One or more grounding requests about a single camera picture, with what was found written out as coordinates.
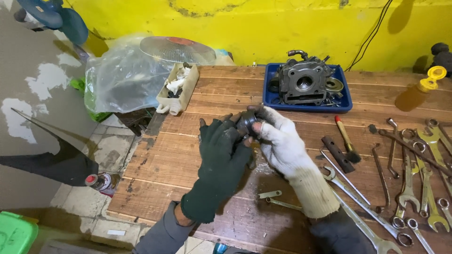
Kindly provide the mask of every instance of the bottle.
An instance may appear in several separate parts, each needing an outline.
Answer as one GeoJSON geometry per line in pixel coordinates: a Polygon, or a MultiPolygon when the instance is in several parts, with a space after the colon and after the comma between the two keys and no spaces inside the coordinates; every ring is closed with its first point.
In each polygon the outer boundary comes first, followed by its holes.
{"type": "Polygon", "coordinates": [[[118,174],[90,174],[85,179],[85,184],[112,198],[120,179],[118,174]]]}
{"type": "Polygon", "coordinates": [[[395,106],[401,111],[411,111],[420,106],[430,96],[430,91],[438,88],[437,80],[444,78],[447,71],[442,66],[434,66],[427,72],[428,78],[409,87],[395,99],[395,106]]]}

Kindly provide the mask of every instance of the white plastic container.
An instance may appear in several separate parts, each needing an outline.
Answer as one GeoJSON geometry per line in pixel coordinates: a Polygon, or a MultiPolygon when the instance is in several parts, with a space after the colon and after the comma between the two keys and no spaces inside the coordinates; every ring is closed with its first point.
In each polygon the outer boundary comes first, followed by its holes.
{"type": "Polygon", "coordinates": [[[157,101],[160,103],[157,107],[157,113],[165,113],[169,110],[170,114],[173,116],[177,115],[180,111],[185,111],[187,105],[192,97],[193,90],[195,89],[196,83],[199,79],[199,71],[196,65],[190,65],[191,71],[185,78],[185,82],[182,85],[182,93],[179,98],[168,98],[168,88],[166,85],[176,79],[177,71],[179,68],[184,66],[183,63],[175,63],[172,71],[170,72],[168,79],[166,79],[165,84],[157,95],[157,101]]]}

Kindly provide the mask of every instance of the dark green fingerless glove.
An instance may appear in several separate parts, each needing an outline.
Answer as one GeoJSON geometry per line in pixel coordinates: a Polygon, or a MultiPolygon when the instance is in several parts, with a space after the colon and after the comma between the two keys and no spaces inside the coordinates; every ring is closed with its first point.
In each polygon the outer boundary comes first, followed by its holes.
{"type": "Polygon", "coordinates": [[[182,197],[181,208],[188,219],[210,223],[220,203],[234,194],[250,160],[251,148],[242,142],[235,146],[240,135],[231,120],[214,119],[210,126],[205,125],[199,130],[202,158],[199,179],[182,197]]]}

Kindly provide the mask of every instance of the fan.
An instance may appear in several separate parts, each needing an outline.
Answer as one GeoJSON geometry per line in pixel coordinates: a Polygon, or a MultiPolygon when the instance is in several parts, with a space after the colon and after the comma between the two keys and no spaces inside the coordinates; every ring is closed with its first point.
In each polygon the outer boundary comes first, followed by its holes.
{"type": "Polygon", "coordinates": [[[46,28],[60,30],[75,45],[82,45],[88,38],[88,28],[82,17],[73,9],[63,8],[63,0],[17,0],[37,21],[46,28]]]}
{"type": "Polygon", "coordinates": [[[179,63],[209,65],[217,58],[212,48],[179,37],[146,37],[142,39],[140,49],[155,58],[179,63]]]}

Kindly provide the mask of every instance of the white knit glove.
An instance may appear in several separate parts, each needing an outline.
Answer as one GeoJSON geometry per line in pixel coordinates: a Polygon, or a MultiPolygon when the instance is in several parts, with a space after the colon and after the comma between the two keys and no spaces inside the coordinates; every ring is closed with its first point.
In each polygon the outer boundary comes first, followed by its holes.
{"type": "Polygon", "coordinates": [[[261,141],[261,151],[268,163],[284,174],[294,188],[305,215],[318,219],[337,211],[339,202],[306,153],[295,124],[269,107],[248,106],[248,109],[264,120],[253,124],[261,141]]]}

